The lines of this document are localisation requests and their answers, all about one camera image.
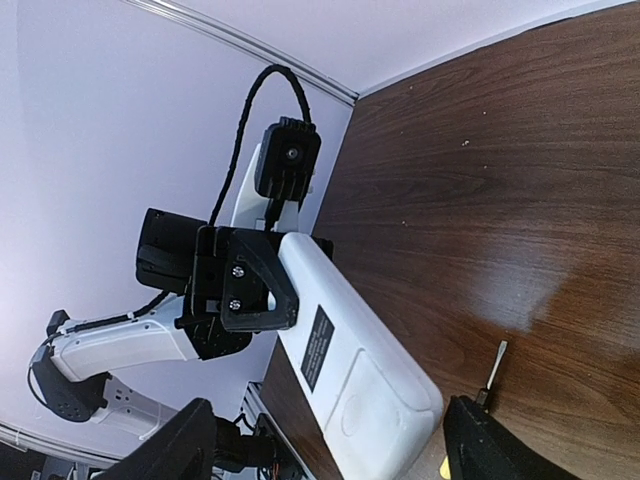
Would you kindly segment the yellow handled screwdriver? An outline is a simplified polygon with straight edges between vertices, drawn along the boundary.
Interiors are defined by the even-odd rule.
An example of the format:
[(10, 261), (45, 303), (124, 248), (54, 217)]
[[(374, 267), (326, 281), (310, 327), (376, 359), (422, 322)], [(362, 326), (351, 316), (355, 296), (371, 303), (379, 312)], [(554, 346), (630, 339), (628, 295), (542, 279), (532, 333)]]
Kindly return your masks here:
[[(499, 366), (502, 362), (502, 359), (506, 353), (507, 348), (508, 348), (508, 341), (502, 340), (498, 346), (494, 364), (490, 371), (486, 384), (478, 391), (476, 395), (475, 402), (478, 403), (484, 409), (485, 412), (488, 412), (490, 409), (490, 404), (491, 404), (490, 396), (492, 393), (492, 387), (493, 387), (497, 372), (499, 370)], [(448, 456), (444, 457), (444, 460), (442, 461), (439, 468), (439, 474), (440, 474), (440, 477), (445, 480), (450, 480), (452, 478)]]

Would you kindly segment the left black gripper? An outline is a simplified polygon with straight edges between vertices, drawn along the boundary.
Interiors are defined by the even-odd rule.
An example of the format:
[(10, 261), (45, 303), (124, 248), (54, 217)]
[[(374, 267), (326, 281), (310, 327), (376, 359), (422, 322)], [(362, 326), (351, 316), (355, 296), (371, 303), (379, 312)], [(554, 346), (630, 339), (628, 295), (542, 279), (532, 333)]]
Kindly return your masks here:
[(279, 233), (202, 227), (177, 329), (203, 361), (244, 350), (255, 334), (296, 325), (299, 297), (278, 257)]

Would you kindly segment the white remote control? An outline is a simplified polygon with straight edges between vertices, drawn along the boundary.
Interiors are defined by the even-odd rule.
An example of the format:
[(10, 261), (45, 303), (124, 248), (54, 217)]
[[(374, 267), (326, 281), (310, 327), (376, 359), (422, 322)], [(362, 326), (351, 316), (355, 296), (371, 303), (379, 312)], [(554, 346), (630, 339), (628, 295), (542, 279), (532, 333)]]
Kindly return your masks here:
[(399, 479), (424, 451), (443, 396), (313, 239), (284, 236), (278, 257), (299, 298), (279, 339), (345, 479)]

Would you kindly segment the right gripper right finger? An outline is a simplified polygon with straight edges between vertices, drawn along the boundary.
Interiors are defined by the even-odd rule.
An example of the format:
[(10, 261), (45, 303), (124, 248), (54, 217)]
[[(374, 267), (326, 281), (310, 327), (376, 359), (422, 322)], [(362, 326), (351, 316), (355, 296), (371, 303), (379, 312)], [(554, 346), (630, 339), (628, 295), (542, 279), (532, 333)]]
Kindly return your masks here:
[(511, 433), (468, 396), (453, 396), (443, 417), (453, 479), (575, 479)]

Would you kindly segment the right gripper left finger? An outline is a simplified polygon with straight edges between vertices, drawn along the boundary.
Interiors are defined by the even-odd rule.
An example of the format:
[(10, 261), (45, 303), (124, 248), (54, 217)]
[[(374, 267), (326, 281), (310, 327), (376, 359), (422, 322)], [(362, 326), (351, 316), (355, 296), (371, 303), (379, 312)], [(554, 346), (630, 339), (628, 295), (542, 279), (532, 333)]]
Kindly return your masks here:
[(106, 470), (102, 478), (210, 479), (216, 437), (211, 403), (196, 398), (133, 453)]

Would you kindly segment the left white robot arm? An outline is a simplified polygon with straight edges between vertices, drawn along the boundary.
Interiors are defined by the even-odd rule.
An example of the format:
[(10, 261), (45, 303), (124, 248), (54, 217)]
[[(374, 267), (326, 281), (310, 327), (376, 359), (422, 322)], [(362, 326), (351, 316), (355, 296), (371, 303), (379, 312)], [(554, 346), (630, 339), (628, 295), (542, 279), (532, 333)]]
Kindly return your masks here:
[(283, 237), (148, 209), (136, 278), (160, 294), (107, 319), (54, 312), (30, 361), (33, 394), (64, 420), (105, 423), (147, 440), (176, 411), (129, 388), (116, 371), (234, 355), (259, 332), (293, 326), (297, 299), (277, 257)]

